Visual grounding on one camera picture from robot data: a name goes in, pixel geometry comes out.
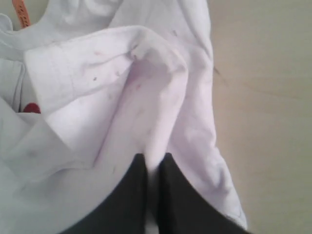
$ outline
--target wrinkled cloth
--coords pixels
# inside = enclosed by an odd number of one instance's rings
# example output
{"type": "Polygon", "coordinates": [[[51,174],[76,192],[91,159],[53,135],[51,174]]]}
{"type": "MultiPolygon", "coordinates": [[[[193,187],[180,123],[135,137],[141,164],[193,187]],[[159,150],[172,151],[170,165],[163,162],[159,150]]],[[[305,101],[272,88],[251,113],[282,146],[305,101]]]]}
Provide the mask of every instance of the wrinkled cloth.
{"type": "Polygon", "coordinates": [[[29,78],[41,110],[17,114],[0,92],[1,234],[59,233],[110,194],[133,155],[153,175],[166,152],[246,227],[215,145],[205,0],[54,0],[37,24],[0,29],[0,58],[26,68],[12,76],[29,78]]]}

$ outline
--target white fabric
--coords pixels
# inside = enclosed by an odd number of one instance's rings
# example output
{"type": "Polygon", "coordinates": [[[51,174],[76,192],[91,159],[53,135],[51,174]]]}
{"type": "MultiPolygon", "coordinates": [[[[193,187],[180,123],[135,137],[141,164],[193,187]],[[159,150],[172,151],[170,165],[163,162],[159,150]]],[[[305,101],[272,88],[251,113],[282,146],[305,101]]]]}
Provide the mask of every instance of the white fabric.
{"type": "Polygon", "coordinates": [[[0,31],[3,59],[23,62],[26,51],[42,112],[0,101],[0,233],[61,232],[107,197],[136,153],[153,173],[165,152],[246,227],[215,146],[209,34],[205,0],[54,0],[39,23],[0,31]]]}

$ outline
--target floor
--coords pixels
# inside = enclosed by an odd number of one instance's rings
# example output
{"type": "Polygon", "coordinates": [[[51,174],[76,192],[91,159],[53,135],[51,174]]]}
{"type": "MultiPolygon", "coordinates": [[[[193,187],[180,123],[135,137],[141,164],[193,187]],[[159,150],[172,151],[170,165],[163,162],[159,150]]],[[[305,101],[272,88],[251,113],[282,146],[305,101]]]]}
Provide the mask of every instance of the floor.
{"type": "MultiPolygon", "coordinates": [[[[47,0],[25,2],[38,21],[47,0]]],[[[209,2],[217,143],[250,230],[312,233],[312,1],[209,2]]]]}

